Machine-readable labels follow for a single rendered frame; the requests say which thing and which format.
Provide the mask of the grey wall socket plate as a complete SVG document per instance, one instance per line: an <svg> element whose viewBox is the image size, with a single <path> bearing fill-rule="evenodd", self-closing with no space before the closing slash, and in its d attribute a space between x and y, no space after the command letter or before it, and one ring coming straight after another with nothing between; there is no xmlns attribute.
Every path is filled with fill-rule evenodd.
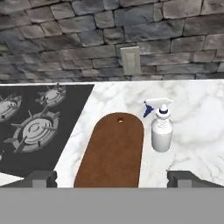
<svg viewBox="0 0 224 224"><path fill-rule="evenodd" d="M141 73L140 50L138 46L123 47L120 49L122 67L126 75Z"/></svg>

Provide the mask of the white spray bottle blue trigger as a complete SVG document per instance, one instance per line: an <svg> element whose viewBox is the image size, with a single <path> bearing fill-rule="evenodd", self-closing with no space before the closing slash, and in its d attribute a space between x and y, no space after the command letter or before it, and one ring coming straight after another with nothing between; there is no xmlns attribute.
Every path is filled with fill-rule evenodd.
<svg viewBox="0 0 224 224"><path fill-rule="evenodd" d="M144 117L155 113L151 123L151 146L157 152L167 152L171 147L173 124L170 121L171 111L168 105L172 103L168 98L146 99Z"/></svg>

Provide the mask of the black gas hob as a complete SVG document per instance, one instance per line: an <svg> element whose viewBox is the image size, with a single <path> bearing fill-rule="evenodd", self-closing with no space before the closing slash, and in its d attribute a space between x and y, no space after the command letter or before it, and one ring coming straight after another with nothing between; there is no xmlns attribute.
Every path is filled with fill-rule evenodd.
<svg viewBox="0 0 224 224"><path fill-rule="evenodd" d="M0 172L52 171L93 90L88 85L0 86Z"/></svg>

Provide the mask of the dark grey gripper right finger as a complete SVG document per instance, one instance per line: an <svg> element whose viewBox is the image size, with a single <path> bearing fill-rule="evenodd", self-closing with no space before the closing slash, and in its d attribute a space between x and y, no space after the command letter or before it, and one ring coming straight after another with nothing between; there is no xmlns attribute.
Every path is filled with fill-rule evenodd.
<svg viewBox="0 0 224 224"><path fill-rule="evenodd" d="M198 178L190 171L168 171L168 188L221 188L221 185Z"/></svg>

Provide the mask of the brown wooden cutting board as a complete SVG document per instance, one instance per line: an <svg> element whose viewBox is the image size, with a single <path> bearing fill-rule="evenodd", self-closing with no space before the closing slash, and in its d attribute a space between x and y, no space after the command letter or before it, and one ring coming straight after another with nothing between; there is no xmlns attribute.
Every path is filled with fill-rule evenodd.
<svg viewBox="0 0 224 224"><path fill-rule="evenodd" d="M130 113L115 112L94 126L73 187L138 188L144 126Z"/></svg>

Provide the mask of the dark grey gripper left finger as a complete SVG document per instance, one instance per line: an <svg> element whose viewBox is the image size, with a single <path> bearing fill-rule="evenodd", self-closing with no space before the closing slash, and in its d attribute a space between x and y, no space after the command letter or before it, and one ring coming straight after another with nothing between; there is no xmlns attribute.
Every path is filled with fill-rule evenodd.
<svg viewBox="0 0 224 224"><path fill-rule="evenodd" d="M23 180L18 180L3 187L11 188L56 188L56 171L34 171Z"/></svg>

